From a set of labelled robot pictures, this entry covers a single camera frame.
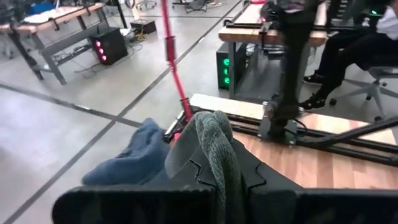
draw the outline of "cushion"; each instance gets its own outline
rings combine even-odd
[[[371,67],[397,67],[398,55],[375,55],[365,62],[356,63],[359,68],[366,71]]]

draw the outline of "computer tower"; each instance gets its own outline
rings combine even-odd
[[[217,79],[218,79],[218,88],[223,90],[229,89],[229,74],[233,67],[236,69],[236,74],[234,77],[239,80],[242,77],[246,69],[246,48],[247,44],[236,43],[236,52],[235,52],[235,64],[229,64],[228,58],[228,43],[225,42],[223,45],[217,50],[216,53],[216,61],[217,61]]]
[[[126,43],[118,27],[108,27],[90,37],[98,60],[103,65],[112,65],[128,55]]]

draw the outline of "wooden board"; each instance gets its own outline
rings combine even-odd
[[[249,118],[261,119],[262,105],[195,94],[193,106],[220,110]],[[341,133],[366,123],[331,116],[308,114],[302,122],[310,129]],[[251,153],[290,180],[303,187],[398,189],[398,168],[353,159],[304,147],[285,147],[264,142],[255,136],[234,133]],[[396,144],[390,129],[363,137],[373,141]]]
[[[260,14],[259,11],[262,5],[252,4],[236,19],[236,23],[258,23]],[[326,3],[319,5],[318,14],[315,21],[316,25],[326,24]],[[218,32],[218,37],[226,42],[259,42],[261,41],[261,35],[259,29],[235,29],[223,27]],[[314,46],[321,46],[327,38],[326,32],[314,31],[311,33],[310,43]],[[280,44],[281,39],[278,36],[277,31],[270,30],[267,33],[267,43]]]
[[[103,7],[103,3],[96,3],[92,6],[90,6],[88,8],[88,10],[90,12],[92,12],[92,11],[95,11],[102,7]],[[83,7],[81,7],[81,6],[77,6],[77,7],[61,6],[58,9],[55,9],[54,11],[51,12],[51,15],[54,18],[56,18],[55,22],[57,24],[61,24],[65,21],[69,21],[71,19],[74,19],[78,16],[82,16],[84,14],[87,14],[87,10],[83,9]],[[16,27],[16,31],[21,34],[34,34],[40,30],[45,30],[45,29],[51,28],[52,26],[53,26],[53,21],[49,21],[49,22],[46,22],[46,23],[43,23],[40,25],[21,25],[21,26]],[[11,32],[10,25],[9,24],[0,25],[0,31],[1,32]]]

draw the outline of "black box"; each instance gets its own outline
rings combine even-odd
[[[118,27],[108,27],[90,37],[98,60],[103,65],[112,65],[128,55],[126,43]]]
[[[156,32],[156,24],[153,20],[138,19],[134,22],[130,22],[131,28],[136,28],[137,31],[141,31],[143,34],[150,34]]]
[[[236,43],[235,52],[235,64],[230,65],[228,59],[228,43],[225,42],[216,52],[217,60],[217,80],[218,88],[228,90],[229,89],[229,75],[232,71],[233,66],[236,68],[235,79],[240,80],[242,74],[246,69],[246,48],[247,44]]]

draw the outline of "workbench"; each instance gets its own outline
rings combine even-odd
[[[204,110],[220,110],[243,118],[261,120],[262,105],[194,94],[190,98],[192,106]],[[301,121],[308,129],[342,133],[366,123],[320,114],[306,114]],[[167,130],[171,132],[177,120]],[[398,168],[385,166],[351,157],[331,154],[298,146],[282,146],[265,142],[259,138],[234,132],[234,137],[241,141],[246,149],[262,162],[305,188],[330,189],[398,189]],[[369,134],[363,139],[396,145],[390,129]]]
[[[261,4],[247,4],[244,9],[231,21],[235,24],[258,24],[261,23],[259,11]],[[318,7],[315,25],[324,26],[326,24],[326,3]],[[218,32],[218,37],[228,43],[229,57],[229,98],[234,100],[250,101],[262,103],[271,100],[271,96],[279,91],[279,77],[282,72],[280,63],[273,63],[261,50],[255,50],[250,62],[243,74],[238,73],[234,68],[235,56],[238,43],[264,43],[267,45],[280,45],[281,36],[276,30],[268,30],[266,35],[261,34],[260,29],[229,28],[224,26]],[[324,44],[327,33],[323,31],[313,31],[310,35],[308,44],[302,52],[301,66],[298,76],[297,95],[300,93],[302,78],[307,67],[310,47],[319,47]]]
[[[91,12],[95,12],[99,17],[99,23],[95,24],[91,27],[87,27],[84,23],[82,16],[85,14],[91,14]],[[39,80],[43,80],[43,76],[41,72],[51,72],[55,75],[61,85],[65,85],[66,81],[63,75],[61,74],[58,66],[63,63],[68,62],[69,60],[77,57],[78,55],[86,52],[91,49],[90,46],[85,46],[79,48],[76,52],[67,55],[66,57],[61,58],[60,60],[54,60],[53,55],[58,53],[61,50],[66,49],[79,41],[87,39],[90,43],[89,36],[96,34],[99,30],[105,29],[109,27],[106,16],[103,12],[103,3],[96,3],[89,7],[83,6],[61,6],[57,9],[52,9],[47,12],[43,12],[42,14],[34,15],[34,17],[49,17],[52,20],[48,20],[47,22],[41,23],[28,23],[28,24],[18,24],[11,26],[10,24],[0,25],[0,31],[7,33],[9,38],[15,44],[21,55],[23,56],[26,63],[29,65],[30,69],[36,75]],[[61,24],[65,21],[70,21],[72,19],[77,19],[79,25],[81,27],[81,31],[74,33],[64,39],[58,40],[55,43],[45,46],[43,42],[40,40],[38,33],[43,30],[55,28],[57,30],[56,24]],[[26,51],[25,47],[21,44],[20,35],[27,34],[30,35],[35,47],[38,49],[39,54],[44,58],[47,66],[43,67],[37,64],[36,60],[30,56],[30,54]]]

